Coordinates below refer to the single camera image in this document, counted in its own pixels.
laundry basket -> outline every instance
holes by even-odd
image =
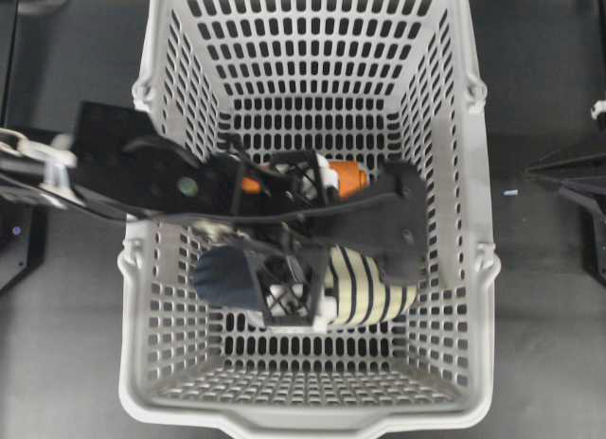
[[[120,399],[152,423],[235,437],[375,438],[463,428],[492,392],[484,101],[467,0],[151,0],[134,102],[204,159],[220,132],[257,162],[314,149],[427,183],[419,295],[394,321],[328,334],[255,328],[187,274],[196,233],[127,225]]]

screw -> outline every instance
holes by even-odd
[[[150,193],[152,193],[153,196],[162,196],[162,191],[160,190],[160,187],[158,185],[156,185],[156,184],[151,184],[148,187],[148,191]]]
[[[198,194],[198,184],[190,177],[182,177],[177,182],[177,188],[183,193],[184,196],[189,198],[194,197]]]

striped object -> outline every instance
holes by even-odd
[[[336,299],[337,314],[331,326],[374,325],[392,320],[410,308],[417,286],[385,285],[374,259],[333,247],[324,295]]]

orange object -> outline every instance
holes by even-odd
[[[249,195],[258,195],[261,192],[261,184],[254,179],[244,177],[242,179],[242,191]]]
[[[330,168],[339,175],[339,196],[348,198],[368,185],[368,176],[358,162],[329,162]]]

gray floor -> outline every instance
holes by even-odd
[[[129,104],[147,0],[72,0],[22,16],[9,123],[70,130],[83,99]],[[492,408],[410,437],[598,438],[606,430],[606,289],[583,270],[584,217],[521,179],[594,134],[603,73],[594,0],[472,0],[487,105],[497,282]],[[514,198],[504,189],[518,188]],[[143,425],[117,399],[120,227],[51,213],[46,262],[0,293],[0,437],[224,437]]]

